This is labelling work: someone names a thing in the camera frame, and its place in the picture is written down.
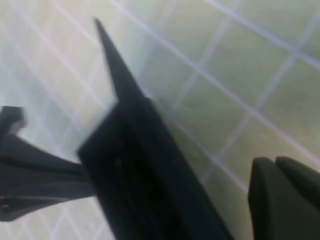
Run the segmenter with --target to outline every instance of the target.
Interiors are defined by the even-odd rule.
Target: black plastic object
[[[300,193],[300,195],[320,211],[319,172],[296,160],[284,156],[278,157],[275,164],[291,182],[294,188]]]
[[[320,211],[309,201],[315,199],[309,188],[317,189],[314,176],[308,179],[306,167],[296,167],[301,166],[285,157],[277,164],[268,158],[253,160],[248,201],[255,240],[320,239]]]
[[[0,221],[94,195],[81,164],[46,153],[16,136],[26,125],[22,108],[0,112]]]
[[[118,103],[79,149],[117,240],[231,240],[151,102],[96,21]]]

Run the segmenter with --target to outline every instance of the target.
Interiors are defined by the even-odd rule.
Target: floor
[[[99,18],[236,240],[251,240],[254,157],[320,166],[317,0],[0,0],[0,103],[70,161],[117,101]],[[4,240],[113,235],[95,198],[0,224]]]

